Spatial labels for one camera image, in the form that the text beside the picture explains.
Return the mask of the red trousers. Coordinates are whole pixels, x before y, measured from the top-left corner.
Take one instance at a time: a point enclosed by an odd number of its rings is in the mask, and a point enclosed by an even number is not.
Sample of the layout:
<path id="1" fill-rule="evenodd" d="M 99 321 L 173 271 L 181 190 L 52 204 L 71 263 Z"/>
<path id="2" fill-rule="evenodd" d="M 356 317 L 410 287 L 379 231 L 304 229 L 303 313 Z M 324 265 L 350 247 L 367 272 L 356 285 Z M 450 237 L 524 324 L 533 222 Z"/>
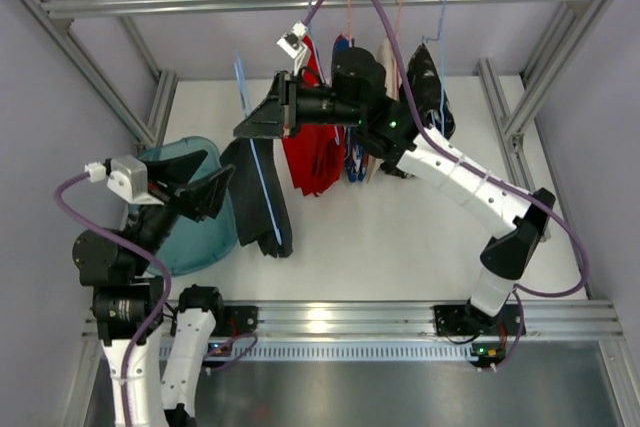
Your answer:
<path id="1" fill-rule="evenodd" d="M 342 173 L 344 129 L 332 125 L 303 125 L 282 146 L 293 186 L 304 196 L 319 197 Z"/>

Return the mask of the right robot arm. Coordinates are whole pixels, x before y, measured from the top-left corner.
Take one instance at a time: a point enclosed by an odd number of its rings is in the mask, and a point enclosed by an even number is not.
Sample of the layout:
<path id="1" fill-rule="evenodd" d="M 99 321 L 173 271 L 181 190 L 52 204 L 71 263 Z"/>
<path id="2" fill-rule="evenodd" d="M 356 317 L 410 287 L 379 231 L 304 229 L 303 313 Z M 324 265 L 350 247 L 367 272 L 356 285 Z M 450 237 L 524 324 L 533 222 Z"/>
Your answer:
<path id="1" fill-rule="evenodd" d="M 467 160 L 434 127 L 424 127 L 408 103 L 386 93 L 386 70 L 367 50 L 346 48 L 333 57 L 331 83 L 307 87 L 300 73 L 279 71 L 264 100 L 233 130 L 237 138 L 284 139 L 305 125 L 352 127 L 364 150 L 443 192 L 490 234 L 482 270 L 450 333 L 485 333 L 500 319 L 543 234 L 555 197 L 499 185 Z"/>

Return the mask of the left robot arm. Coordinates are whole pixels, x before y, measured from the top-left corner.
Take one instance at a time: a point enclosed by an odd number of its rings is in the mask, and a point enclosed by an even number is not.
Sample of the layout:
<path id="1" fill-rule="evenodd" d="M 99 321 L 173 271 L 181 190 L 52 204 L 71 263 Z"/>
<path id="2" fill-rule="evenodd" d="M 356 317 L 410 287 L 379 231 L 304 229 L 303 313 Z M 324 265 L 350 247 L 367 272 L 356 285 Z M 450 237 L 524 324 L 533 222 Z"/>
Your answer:
<path id="1" fill-rule="evenodd" d="M 194 426 L 198 379 L 211 335 L 224 320 L 220 291 L 193 285 L 172 315 L 173 345 L 159 359 L 171 276 L 156 254 L 181 218 L 218 216 L 231 166 L 198 171 L 205 150 L 163 160 L 127 155 L 86 165 L 72 179 L 104 182 L 135 206 L 121 230 L 102 228 L 75 211 L 84 226 L 72 248 L 79 282 L 92 289 L 91 312 L 108 361 L 117 426 Z"/>

